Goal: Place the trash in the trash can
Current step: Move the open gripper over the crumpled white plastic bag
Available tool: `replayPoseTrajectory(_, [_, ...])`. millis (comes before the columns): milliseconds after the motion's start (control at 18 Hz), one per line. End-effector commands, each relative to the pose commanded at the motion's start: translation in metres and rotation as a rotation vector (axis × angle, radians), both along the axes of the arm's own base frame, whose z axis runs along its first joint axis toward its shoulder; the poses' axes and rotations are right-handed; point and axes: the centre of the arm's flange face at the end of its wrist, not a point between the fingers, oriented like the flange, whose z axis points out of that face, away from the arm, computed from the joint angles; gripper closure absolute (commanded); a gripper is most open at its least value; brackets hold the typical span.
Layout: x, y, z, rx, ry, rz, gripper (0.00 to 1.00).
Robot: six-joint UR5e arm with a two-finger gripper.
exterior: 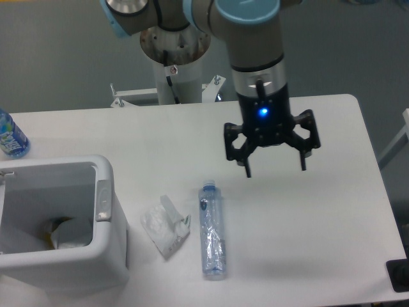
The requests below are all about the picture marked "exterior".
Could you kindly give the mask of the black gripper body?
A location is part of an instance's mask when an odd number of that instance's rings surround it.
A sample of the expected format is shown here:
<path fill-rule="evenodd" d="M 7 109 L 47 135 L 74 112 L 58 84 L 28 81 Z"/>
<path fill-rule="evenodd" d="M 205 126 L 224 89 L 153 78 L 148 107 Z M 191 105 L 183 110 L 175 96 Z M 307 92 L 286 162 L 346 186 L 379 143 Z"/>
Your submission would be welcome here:
<path fill-rule="evenodd" d="M 255 97 L 238 94 L 242 113 L 243 148 L 275 146 L 286 143 L 296 147 L 295 119 L 289 106 L 288 87 L 267 95 L 258 86 Z"/>

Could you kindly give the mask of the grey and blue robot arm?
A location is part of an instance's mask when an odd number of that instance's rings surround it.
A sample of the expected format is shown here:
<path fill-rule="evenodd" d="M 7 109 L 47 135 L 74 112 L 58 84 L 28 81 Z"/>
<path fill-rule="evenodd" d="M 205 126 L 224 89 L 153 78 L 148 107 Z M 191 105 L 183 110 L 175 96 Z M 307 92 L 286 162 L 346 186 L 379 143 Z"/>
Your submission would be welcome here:
<path fill-rule="evenodd" d="M 313 112 L 293 116 L 289 106 L 279 12 L 293 1 L 102 1 L 119 37 L 139 34 L 141 47 L 159 65 L 158 98 L 181 104 L 200 96 L 198 75 L 187 65 L 200 60 L 210 40 L 223 41 L 242 114 L 226 123 L 226 157 L 247 167 L 259 147 L 287 144 L 306 160 L 320 139 Z"/>

